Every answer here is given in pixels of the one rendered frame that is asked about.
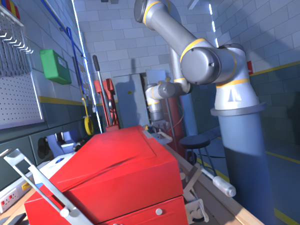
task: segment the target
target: blue floor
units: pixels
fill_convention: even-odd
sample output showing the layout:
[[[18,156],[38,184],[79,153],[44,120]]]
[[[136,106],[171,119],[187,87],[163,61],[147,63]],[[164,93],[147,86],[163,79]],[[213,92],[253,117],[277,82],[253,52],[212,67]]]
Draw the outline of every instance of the blue floor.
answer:
[[[274,208],[276,209],[275,215],[277,216],[277,225],[299,225],[300,145],[271,139],[264,139],[264,144],[267,152],[266,157],[269,168]],[[221,137],[219,136],[212,139],[207,149],[209,154],[215,157],[212,159],[212,163],[215,169],[220,172],[218,175],[224,175],[223,178],[228,177],[224,147]],[[204,149],[201,151],[202,155],[206,155]],[[206,156],[203,157],[203,160],[205,163],[210,165],[210,162]]]

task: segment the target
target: stool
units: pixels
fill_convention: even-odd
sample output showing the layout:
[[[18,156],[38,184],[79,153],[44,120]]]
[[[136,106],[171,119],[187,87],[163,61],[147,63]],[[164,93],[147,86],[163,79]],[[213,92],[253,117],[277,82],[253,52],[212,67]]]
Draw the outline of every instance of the stool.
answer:
[[[199,150],[199,154],[200,154],[200,158],[203,164],[204,168],[209,168],[208,166],[204,166],[204,161],[202,159],[202,154],[201,154],[201,148],[204,148],[206,151],[206,155],[208,157],[208,160],[211,164],[212,170],[214,172],[214,175],[217,176],[215,167],[213,165],[212,159],[210,157],[209,151],[207,150],[207,146],[209,146],[211,143],[211,140],[209,137],[204,136],[204,135],[195,135],[195,136],[186,136],[184,138],[182,138],[179,141],[179,146],[183,149],[185,149],[185,160],[188,160],[188,149],[191,150],[191,156],[192,156],[192,164],[194,165],[195,162],[195,156],[194,156],[194,149],[198,149]]]

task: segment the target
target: black stool seat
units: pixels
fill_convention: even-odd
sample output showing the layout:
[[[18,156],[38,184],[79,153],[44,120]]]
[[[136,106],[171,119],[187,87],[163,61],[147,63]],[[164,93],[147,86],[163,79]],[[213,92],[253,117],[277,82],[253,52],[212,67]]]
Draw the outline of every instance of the black stool seat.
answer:
[[[204,135],[186,136],[179,141],[179,146],[183,149],[201,149],[209,146],[211,140]]]

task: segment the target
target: fire alarm box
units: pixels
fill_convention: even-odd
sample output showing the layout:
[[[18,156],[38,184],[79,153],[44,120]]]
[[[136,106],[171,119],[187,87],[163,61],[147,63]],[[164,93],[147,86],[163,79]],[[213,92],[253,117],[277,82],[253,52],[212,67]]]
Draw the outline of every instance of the fire alarm box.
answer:
[[[59,83],[69,85],[72,83],[68,63],[53,49],[39,51],[45,78]]]

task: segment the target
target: white pegboard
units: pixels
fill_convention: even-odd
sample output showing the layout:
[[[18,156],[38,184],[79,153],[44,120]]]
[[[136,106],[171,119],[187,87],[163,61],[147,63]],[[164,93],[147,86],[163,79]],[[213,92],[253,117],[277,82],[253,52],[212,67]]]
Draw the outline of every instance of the white pegboard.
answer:
[[[0,129],[43,121],[31,74],[0,77]]]

